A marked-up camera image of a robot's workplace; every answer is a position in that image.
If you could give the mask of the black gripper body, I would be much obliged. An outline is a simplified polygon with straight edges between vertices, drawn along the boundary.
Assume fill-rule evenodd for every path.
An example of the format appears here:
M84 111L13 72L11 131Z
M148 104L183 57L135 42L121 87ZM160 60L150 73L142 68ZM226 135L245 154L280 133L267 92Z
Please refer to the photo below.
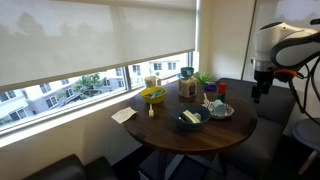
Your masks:
M269 93L269 89L273 83L273 72L262 72L262 71L254 71L254 79L257 84L252 87L251 97L255 103L260 101L260 97L262 94L267 95Z

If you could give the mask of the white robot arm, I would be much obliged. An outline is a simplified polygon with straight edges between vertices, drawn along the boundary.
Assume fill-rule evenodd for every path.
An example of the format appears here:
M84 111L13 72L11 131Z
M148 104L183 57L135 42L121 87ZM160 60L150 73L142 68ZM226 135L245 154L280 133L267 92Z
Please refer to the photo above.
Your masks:
M252 59L254 79L251 97L255 103L268 94L273 80L287 83L311 60L320 56L320 32L274 22L259 29Z

